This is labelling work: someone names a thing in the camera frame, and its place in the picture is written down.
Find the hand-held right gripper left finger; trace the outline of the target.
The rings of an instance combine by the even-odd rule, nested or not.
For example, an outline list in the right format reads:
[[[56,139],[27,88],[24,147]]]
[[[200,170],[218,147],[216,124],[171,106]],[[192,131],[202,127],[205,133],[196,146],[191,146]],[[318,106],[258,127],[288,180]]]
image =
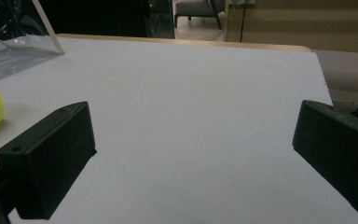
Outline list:
[[[7,215],[49,219],[96,154],[89,104],[59,108],[0,148],[0,203]]]

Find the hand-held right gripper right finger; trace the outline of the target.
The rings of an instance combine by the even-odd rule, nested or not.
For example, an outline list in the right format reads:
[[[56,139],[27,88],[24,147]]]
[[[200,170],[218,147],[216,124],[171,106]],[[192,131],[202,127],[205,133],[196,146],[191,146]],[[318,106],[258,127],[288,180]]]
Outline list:
[[[303,101],[293,147],[358,211],[358,108]]]

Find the clear plastic container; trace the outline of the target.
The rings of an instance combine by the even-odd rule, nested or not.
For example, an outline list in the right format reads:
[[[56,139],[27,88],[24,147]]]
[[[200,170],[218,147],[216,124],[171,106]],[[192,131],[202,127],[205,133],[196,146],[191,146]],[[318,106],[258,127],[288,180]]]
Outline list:
[[[0,0],[0,79],[63,54],[38,0]]]

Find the beige wooden cabinet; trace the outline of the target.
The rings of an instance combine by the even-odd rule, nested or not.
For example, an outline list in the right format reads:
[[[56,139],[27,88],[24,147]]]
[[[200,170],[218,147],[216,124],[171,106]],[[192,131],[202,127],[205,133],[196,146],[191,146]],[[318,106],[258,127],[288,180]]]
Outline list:
[[[224,39],[358,52],[358,0],[227,0]]]

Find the grey upholstered chair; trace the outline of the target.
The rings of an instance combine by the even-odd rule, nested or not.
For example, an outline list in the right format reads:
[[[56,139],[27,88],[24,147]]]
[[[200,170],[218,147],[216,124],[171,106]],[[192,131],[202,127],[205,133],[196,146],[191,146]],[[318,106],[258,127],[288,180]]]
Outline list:
[[[189,21],[192,17],[203,17],[215,18],[218,29],[222,29],[219,14],[225,11],[226,0],[177,0],[174,6],[174,27],[179,17],[187,17]]]

